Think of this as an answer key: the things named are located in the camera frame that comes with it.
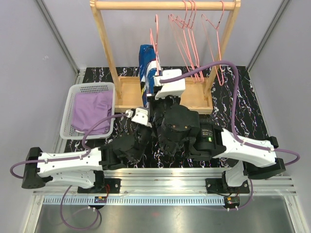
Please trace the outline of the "blue patterned trousers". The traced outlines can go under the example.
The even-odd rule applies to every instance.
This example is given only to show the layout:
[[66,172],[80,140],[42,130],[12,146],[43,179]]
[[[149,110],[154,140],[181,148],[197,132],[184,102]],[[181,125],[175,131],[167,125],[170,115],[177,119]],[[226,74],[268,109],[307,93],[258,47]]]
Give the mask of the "blue patterned trousers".
[[141,45],[138,55],[139,80],[143,106],[149,108],[147,94],[154,93],[154,77],[162,75],[159,61],[156,61],[156,54],[152,45]]

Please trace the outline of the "purple trousers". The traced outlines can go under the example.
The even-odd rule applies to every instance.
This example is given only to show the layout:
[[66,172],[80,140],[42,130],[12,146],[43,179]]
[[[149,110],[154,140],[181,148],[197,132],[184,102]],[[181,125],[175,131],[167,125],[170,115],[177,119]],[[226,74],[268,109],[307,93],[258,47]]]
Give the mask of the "purple trousers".
[[73,128],[87,132],[95,123],[112,115],[113,91],[77,93],[73,104]]

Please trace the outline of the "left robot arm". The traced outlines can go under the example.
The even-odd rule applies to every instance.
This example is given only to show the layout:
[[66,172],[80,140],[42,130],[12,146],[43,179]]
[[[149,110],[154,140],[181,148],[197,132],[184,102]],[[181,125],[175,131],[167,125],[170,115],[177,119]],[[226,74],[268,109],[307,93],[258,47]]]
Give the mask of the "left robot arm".
[[112,142],[91,150],[45,153],[31,148],[26,157],[21,187],[43,188],[47,183],[72,185],[100,193],[105,188],[104,171],[138,163],[152,137],[152,125],[138,124],[132,134],[124,133]]

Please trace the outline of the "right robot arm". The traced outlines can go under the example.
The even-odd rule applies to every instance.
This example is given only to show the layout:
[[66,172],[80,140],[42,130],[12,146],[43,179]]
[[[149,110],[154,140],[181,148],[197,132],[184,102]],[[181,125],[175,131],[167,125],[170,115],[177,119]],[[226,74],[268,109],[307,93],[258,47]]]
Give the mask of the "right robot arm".
[[283,159],[273,151],[277,139],[239,142],[230,131],[204,122],[196,111],[180,104],[180,98],[168,95],[157,99],[147,96],[150,121],[158,138],[161,151],[172,157],[183,148],[184,156],[193,161],[209,161],[214,158],[230,158],[237,163],[222,173],[221,180],[210,184],[209,190],[217,194],[238,193],[246,180],[264,180],[286,170]]

